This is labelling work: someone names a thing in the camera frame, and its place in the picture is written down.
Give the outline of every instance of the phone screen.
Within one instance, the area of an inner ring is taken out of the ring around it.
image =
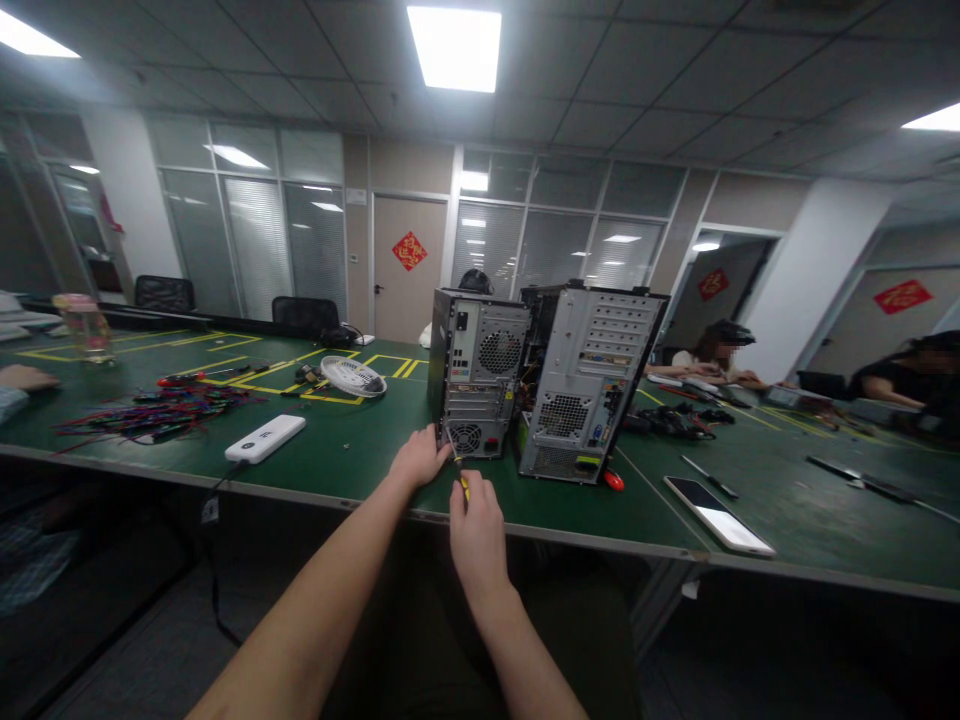
[[[774,552],[772,547],[750,532],[746,525],[731,515],[723,503],[699,482],[676,477],[668,477],[667,480],[703,514],[707,524],[729,542],[752,550]]]

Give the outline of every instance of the hand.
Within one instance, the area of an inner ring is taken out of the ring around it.
[[[723,370],[719,365],[713,363],[694,363],[687,368],[691,375],[703,375],[704,377],[723,377]]]
[[[26,365],[8,365],[0,370],[0,387],[12,387],[24,392],[36,392],[55,387],[60,381],[43,370]]]
[[[450,493],[450,550],[460,584],[476,615],[477,610],[504,592],[513,591],[507,576],[507,539],[503,513],[493,483],[476,470],[464,470],[470,487],[467,507],[457,480]]]
[[[437,452],[437,430],[433,423],[425,430],[414,430],[407,444],[397,452],[388,477],[410,483],[413,489],[433,480],[453,448],[446,443]]]

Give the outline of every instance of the doorway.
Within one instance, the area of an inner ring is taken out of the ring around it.
[[[95,175],[66,165],[50,165],[64,217],[80,256],[104,302],[127,304],[134,288],[119,237],[105,216],[106,194]]]
[[[433,291],[440,285],[446,220],[447,203],[442,200],[375,197],[373,291],[377,337],[415,343],[430,322]],[[403,246],[397,248],[401,241]]]
[[[865,365],[903,349],[910,338],[935,332],[956,305],[958,288],[960,268],[868,270],[807,369],[849,379]],[[919,298],[926,299],[917,303]],[[900,310],[898,302],[916,304]]]
[[[664,323],[658,362],[669,365],[678,351],[694,347],[707,325],[738,320],[776,242],[763,235],[700,233]]]

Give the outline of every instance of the smartphone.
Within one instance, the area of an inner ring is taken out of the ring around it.
[[[665,477],[663,481],[713,531],[717,539],[731,550],[766,557],[777,554],[776,550],[740,522],[713,493],[696,480]]]

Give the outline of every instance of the ceiling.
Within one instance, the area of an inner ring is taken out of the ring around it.
[[[955,0],[423,0],[503,12],[493,95],[424,86],[404,4],[0,0],[83,57],[0,48],[0,104],[273,116],[960,200],[960,166],[937,165],[960,133],[900,129],[960,101]]]

